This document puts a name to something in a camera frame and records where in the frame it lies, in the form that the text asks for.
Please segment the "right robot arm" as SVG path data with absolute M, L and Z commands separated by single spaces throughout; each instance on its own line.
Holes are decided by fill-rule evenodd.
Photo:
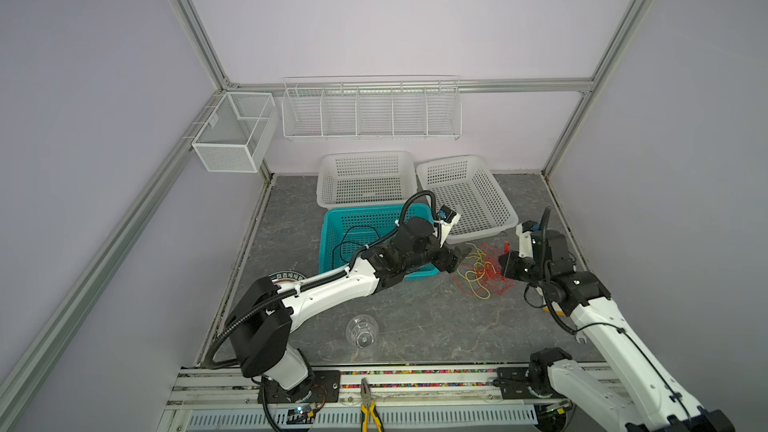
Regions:
M 541 398 L 561 395 L 609 431 L 732 431 L 721 410 L 708 410 L 638 337 L 610 292 L 590 271 L 575 268 L 566 238 L 544 224 L 516 230 L 518 248 L 500 256 L 503 272 L 540 291 L 568 334 L 589 340 L 628 394 L 623 399 L 561 348 L 532 354 L 526 382 Z

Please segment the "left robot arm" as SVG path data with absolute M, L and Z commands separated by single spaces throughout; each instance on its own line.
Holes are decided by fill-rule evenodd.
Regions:
M 442 208 L 435 219 L 399 219 L 391 233 L 365 245 L 351 261 L 290 283 L 254 282 L 225 321 L 201 361 L 209 370 L 238 366 L 245 378 L 266 378 L 291 401 L 306 397 L 315 375 L 289 337 L 308 319 L 344 302 L 389 289 L 413 271 L 433 265 L 453 273 L 470 249 L 446 244 L 461 215 Z

